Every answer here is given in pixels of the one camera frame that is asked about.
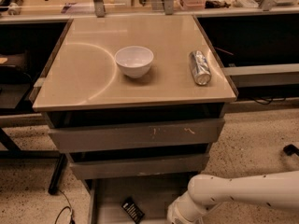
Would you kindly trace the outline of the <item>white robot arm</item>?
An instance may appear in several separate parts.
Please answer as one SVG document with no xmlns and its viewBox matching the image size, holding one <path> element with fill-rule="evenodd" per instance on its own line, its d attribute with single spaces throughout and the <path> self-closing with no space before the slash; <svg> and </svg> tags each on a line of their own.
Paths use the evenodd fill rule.
<svg viewBox="0 0 299 224">
<path fill-rule="evenodd" d="M 202 217 L 228 202 L 298 211 L 299 172 L 239 178 L 195 175 L 187 191 L 168 206 L 167 221 L 169 224 L 202 224 Z"/>
</svg>

